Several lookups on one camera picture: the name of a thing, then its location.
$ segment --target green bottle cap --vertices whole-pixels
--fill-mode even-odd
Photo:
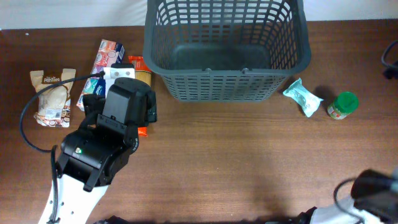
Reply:
[[[358,97],[352,92],[343,92],[337,96],[335,107],[344,114],[350,114],[358,108]]]

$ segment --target small plastic jar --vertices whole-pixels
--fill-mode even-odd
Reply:
[[[344,119],[359,105],[358,98],[352,92],[343,92],[328,106],[328,114],[333,119]]]

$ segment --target gray plastic basket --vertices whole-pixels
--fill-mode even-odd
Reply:
[[[311,60],[302,0],[148,0],[144,60],[181,101],[261,101]]]

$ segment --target white backdrop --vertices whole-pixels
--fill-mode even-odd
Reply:
[[[308,21],[398,18],[398,0],[304,0]],[[0,0],[0,29],[143,26],[147,0]]]

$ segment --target brown wooden surface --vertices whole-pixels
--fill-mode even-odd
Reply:
[[[324,97],[323,106],[339,92],[356,93],[354,114],[335,121],[322,107],[308,119],[280,93],[262,103],[180,103],[155,76],[159,121],[89,223],[111,215],[158,222],[296,215],[331,204],[335,185],[364,169],[391,173],[398,161],[398,84],[383,78],[380,57],[398,38],[398,21],[309,22],[308,29],[312,61],[294,78]],[[0,34],[0,223],[37,223],[51,175],[50,156],[28,148],[18,132],[21,109],[35,93],[29,71],[75,68],[86,75],[102,38],[140,55],[144,28]],[[76,129],[84,116],[74,106],[83,85],[73,84],[71,127],[41,127],[32,117],[35,103],[24,123],[29,139],[50,149]]]

